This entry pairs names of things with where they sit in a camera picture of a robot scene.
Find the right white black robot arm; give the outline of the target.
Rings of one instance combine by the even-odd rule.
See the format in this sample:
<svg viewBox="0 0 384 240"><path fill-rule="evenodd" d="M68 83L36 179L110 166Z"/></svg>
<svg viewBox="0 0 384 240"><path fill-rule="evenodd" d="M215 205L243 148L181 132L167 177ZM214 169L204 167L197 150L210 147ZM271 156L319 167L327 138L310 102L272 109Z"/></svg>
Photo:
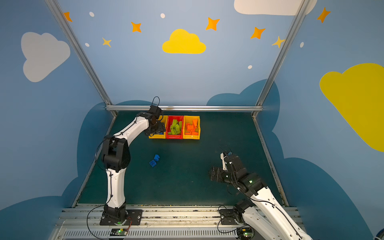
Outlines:
<svg viewBox="0 0 384 240"><path fill-rule="evenodd" d="M252 204L241 202L235 205L243 222L256 230L266 240L311 240L308 235L284 210L270 188L256 173L248 173L239 156L222 152L223 166L210 170L211 181L233 186Z"/></svg>

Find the green 2x4 lego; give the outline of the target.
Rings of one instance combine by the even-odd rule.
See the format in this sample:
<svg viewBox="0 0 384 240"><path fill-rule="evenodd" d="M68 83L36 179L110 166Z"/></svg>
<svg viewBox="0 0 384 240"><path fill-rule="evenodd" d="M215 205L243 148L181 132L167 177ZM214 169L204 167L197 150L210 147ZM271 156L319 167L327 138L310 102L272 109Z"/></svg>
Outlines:
<svg viewBox="0 0 384 240"><path fill-rule="evenodd" d="M174 126L174 131L175 131L176 135L180 135L181 134L180 126L179 125L175 125Z"/></svg>

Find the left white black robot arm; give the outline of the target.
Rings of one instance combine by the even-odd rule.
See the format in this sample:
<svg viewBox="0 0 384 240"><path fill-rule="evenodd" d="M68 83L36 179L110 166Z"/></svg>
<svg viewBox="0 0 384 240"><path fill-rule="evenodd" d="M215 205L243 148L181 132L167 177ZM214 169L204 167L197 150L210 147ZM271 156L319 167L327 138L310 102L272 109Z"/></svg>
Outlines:
<svg viewBox="0 0 384 240"><path fill-rule="evenodd" d="M141 133L150 136L165 132L165 124L160 120L162 115L160 107L150 106L147 112L138 113L122 130L104 137L102 162L108 178L108 198L103 212L105 218L114 219L118 224L126 219L124 179L131 161L129 147Z"/></svg>

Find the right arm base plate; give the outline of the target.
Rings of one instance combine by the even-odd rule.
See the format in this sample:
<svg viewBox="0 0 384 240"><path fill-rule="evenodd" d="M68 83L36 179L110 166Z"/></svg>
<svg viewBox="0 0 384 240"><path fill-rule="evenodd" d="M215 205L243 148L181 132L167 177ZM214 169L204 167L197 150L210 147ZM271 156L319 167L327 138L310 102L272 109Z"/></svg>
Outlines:
<svg viewBox="0 0 384 240"><path fill-rule="evenodd" d="M222 225L240 225L243 219L240 213L235 209L219 209Z"/></svg>

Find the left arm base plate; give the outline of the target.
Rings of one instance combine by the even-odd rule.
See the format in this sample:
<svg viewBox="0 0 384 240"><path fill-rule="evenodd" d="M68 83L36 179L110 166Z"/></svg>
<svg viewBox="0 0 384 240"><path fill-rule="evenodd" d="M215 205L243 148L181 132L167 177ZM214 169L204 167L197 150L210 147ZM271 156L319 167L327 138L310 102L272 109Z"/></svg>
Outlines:
<svg viewBox="0 0 384 240"><path fill-rule="evenodd" d="M100 226L139 226L142 215L143 210L134 209L124 210L117 217L103 213Z"/></svg>

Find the small green lego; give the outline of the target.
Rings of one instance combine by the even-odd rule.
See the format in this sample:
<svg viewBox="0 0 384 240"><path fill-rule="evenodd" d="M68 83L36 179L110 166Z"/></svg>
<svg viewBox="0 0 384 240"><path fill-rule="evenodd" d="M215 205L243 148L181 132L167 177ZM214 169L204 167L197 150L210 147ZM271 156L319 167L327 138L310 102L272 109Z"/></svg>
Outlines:
<svg viewBox="0 0 384 240"><path fill-rule="evenodd" d="M175 135L175 134L176 134L175 129L170 128L169 135Z"/></svg>

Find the long orange lego piece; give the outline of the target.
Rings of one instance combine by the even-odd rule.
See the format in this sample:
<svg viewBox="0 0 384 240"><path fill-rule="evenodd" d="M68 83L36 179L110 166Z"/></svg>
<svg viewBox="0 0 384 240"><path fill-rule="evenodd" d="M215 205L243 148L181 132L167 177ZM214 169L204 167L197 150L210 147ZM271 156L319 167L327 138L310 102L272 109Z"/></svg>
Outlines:
<svg viewBox="0 0 384 240"><path fill-rule="evenodd" d="M187 131L185 131L185 135L198 136L198 135L199 135L199 131L196 131L196 130L187 130Z"/></svg>

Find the orange stepped lego brick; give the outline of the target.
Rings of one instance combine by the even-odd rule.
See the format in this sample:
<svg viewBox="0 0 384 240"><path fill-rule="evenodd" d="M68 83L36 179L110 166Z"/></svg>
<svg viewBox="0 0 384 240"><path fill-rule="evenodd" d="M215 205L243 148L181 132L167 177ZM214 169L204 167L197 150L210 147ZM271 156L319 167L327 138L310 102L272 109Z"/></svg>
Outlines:
<svg viewBox="0 0 384 240"><path fill-rule="evenodd" d="M196 127L194 125L191 125L191 124L187 124L187 131L188 132L194 132L196 130Z"/></svg>

